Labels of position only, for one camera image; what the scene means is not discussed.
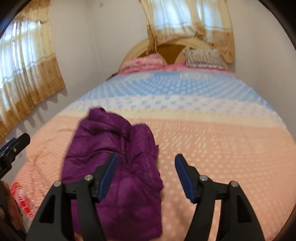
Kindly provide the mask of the red plaid bed sheet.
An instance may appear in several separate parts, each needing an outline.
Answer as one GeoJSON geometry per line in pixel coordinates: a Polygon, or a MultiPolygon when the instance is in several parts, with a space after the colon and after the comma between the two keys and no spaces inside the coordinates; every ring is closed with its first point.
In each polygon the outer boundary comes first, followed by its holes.
{"type": "Polygon", "coordinates": [[[24,190],[16,181],[11,183],[11,193],[19,206],[22,214],[29,220],[33,220],[36,214],[36,209],[29,198],[25,195],[24,190]]]}

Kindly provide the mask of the polka dot bed quilt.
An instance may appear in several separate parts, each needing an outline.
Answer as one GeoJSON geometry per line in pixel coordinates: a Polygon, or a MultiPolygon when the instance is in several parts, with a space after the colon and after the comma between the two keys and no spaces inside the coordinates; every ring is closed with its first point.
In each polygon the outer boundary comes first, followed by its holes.
{"type": "Polygon", "coordinates": [[[159,147],[162,218],[153,240],[185,237],[194,205],[174,167],[176,154],[217,182],[236,180],[266,240],[274,240],[295,206],[295,142],[281,117],[252,88],[226,71],[170,67],[120,74],[55,115],[31,138],[15,180],[36,212],[54,181],[81,177],[88,165],[66,162],[78,125],[103,108],[147,125],[159,147]]]}

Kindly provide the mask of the striped patterned pillow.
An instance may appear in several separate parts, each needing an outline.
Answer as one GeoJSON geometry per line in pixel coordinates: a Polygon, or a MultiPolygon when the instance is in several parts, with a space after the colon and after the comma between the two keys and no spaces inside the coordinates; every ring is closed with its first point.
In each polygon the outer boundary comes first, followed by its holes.
{"type": "Polygon", "coordinates": [[[226,69],[221,53],[217,49],[187,49],[183,50],[183,54],[188,67],[226,69]]]}

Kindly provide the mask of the folded pink blanket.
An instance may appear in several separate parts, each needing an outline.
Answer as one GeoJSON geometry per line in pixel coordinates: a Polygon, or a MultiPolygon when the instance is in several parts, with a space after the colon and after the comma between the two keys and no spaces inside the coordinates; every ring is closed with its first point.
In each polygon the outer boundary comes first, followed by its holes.
{"type": "Polygon", "coordinates": [[[167,66],[167,62],[159,53],[150,54],[126,61],[119,68],[119,74],[129,74],[143,71],[160,70],[167,66]]]}

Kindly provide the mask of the wooden arched headboard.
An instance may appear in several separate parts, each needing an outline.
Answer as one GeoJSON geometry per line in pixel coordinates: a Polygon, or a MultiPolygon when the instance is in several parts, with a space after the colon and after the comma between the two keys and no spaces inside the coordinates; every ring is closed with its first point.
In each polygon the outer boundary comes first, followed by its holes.
{"type": "MultiPolygon", "coordinates": [[[[145,39],[135,45],[125,56],[119,68],[130,60],[139,57],[147,56],[147,49],[149,46],[149,39],[145,39]]],[[[211,45],[196,38],[179,39],[175,41],[166,42],[158,47],[158,53],[167,64],[181,64],[185,63],[186,59],[182,51],[184,49],[210,49],[211,45]]]]}

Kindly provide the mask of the beige curtain behind headboard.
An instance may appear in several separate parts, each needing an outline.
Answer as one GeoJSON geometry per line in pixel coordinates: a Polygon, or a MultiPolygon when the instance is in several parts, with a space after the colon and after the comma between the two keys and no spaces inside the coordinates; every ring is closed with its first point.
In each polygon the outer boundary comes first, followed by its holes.
{"type": "Polygon", "coordinates": [[[225,0],[141,1],[147,22],[147,53],[179,39],[199,38],[235,61],[234,35],[225,0]]]}

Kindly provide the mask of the beige curtain on left wall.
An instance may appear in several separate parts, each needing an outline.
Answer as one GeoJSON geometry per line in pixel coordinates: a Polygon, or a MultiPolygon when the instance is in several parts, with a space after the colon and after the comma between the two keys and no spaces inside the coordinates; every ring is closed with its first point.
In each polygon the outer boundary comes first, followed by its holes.
{"type": "Polygon", "coordinates": [[[51,36],[50,1],[30,1],[1,37],[1,139],[65,88],[51,36]]]}

